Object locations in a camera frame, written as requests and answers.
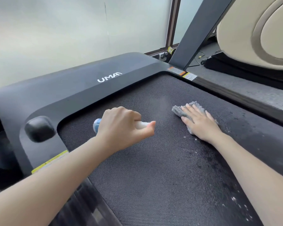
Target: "beige leather chair side panel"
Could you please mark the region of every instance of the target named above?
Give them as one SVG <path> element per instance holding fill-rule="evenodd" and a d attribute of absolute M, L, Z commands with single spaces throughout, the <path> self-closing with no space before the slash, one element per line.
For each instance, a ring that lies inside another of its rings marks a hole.
<path fill-rule="evenodd" d="M 283 0 L 236 0 L 217 27 L 217 40 L 235 60 L 283 70 Z"/>

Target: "treadmill upright post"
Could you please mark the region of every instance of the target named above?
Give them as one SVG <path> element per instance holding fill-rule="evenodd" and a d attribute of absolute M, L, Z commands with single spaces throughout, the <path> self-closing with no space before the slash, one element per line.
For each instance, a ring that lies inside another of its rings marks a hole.
<path fill-rule="evenodd" d="M 235 0 L 203 0 L 169 64 L 186 70 Z"/>

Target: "floor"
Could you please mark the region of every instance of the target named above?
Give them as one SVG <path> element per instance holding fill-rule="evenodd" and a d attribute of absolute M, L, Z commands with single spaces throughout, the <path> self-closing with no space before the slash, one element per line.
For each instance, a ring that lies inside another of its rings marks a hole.
<path fill-rule="evenodd" d="M 217 42 L 209 44 L 201 49 L 201 52 L 197 54 L 195 59 L 200 63 L 201 60 L 205 60 L 207 58 L 199 58 L 199 56 L 209 57 L 218 50 L 219 46 Z M 192 67 L 187 68 L 187 71 L 227 89 L 236 91 L 242 95 L 283 110 L 283 90 L 237 78 L 214 70 L 209 70 L 204 68 L 203 65 L 198 65 L 197 62 L 193 60 L 190 64 Z"/>

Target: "rag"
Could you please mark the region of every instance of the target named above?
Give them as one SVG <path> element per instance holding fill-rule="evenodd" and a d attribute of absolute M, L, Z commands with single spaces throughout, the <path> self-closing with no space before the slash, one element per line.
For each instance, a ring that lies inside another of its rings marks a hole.
<path fill-rule="evenodd" d="M 195 105 L 200 112 L 202 112 L 204 115 L 206 115 L 204 108 L 197 102 L 191 102 L 189 103 L 190 106 Z M 191 121 L 193 121 L 193 119 L 188 116 L 188 114 L 186 114 L 184 111 L 182 111 L 181 106 L 173 106 L 172 107 L 172 112 L 175 113 L 177 116 L 179 117 L 187 117 L 189 118 Z M 192 130 L 187 126 L 188 131 L 191 135 L 193 135 Z"/>

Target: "black textured treadmill belt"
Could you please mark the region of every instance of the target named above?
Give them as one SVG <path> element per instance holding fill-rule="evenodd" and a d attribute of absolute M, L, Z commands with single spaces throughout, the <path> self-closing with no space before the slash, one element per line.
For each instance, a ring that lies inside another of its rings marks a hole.
<path fill-rule="evenodd" d="M 262 225 L 222 156 L 191 136 L 171 111 L 191 101 L 210 111 L 250 152 L 283 172 L 282 127 L 169 75 L 85 108 L 63 122 L 59 135 L 74 150 L 95 136 L 94 120 L 118 106 L 140 112 L 143 121 L 157 121 L 153 137 L 112 155 L 89 176 L 123 225 Z"/>

